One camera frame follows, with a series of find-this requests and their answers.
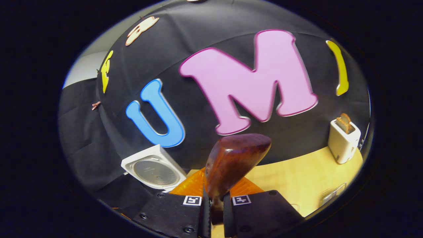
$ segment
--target wooden table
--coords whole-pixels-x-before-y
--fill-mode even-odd
[[[265,191],[277,190],[306,217],[320,207],[324,195],[342,183],[348,186],[362,163],[358,149],[350,161],[338,164],[325,147],[290,160],[256,166],[246,178]],[[191,170],[188,176],[196,171]],[[223,225],[213,226],[211,237],[223,238]]]

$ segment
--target orange object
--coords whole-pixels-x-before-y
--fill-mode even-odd
[[[169,193],[182,196],[203,196],[204,170],[205,168],[198,170],[193,175],[186,178]],[[243,177],[238,183],[235,184],[235,186],[233,186],[233,188],[230,189],[230,192],[231,197],[233,197],[261,193],[264,192],[264,190],[259,188],[253,182],[249,181],[246,177]]]

